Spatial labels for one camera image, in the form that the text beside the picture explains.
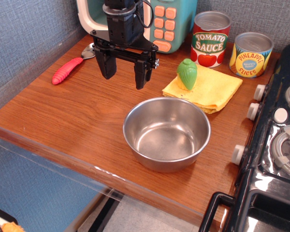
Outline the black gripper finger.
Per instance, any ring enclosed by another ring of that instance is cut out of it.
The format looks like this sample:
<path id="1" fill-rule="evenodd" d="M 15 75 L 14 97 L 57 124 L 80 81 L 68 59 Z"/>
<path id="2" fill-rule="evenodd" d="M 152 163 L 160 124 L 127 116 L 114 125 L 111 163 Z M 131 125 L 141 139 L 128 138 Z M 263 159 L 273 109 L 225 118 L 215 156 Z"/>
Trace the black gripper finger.
<path id="1" fill-rule="evenodd" d="M 142 89 L 151 78 L 152 68 L 143 60 L 138 60 L 134 65 L 135 83 L 137 89 Z"/>
<path id="2" fill-rule="evenodd" d="M 112 56 L 111 50 L 104 50 L 96 46 L 94 51 L 102 76 L 110 79 L 116 73 L 116 58 Z"/>

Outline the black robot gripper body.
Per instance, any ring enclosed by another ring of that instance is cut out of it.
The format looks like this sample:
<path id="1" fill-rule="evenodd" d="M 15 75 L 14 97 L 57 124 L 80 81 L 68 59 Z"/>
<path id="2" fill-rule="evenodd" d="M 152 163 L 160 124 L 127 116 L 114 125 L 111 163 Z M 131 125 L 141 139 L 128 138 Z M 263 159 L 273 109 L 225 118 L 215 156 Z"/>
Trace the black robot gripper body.
<path id="1" fill-rule="evenodd" d="M 150 28 L 144 24 L 143 3 L 147 0 L 106 0 L 102 6 L 106 14 L 108 30 L 93 30 L 94 47 L 111 50 L 112 56 L 136 63 L 143 60 L 152 69 L 159 65 L 156 58 L 158 46 L 144 37 L 144 31 Z"/>

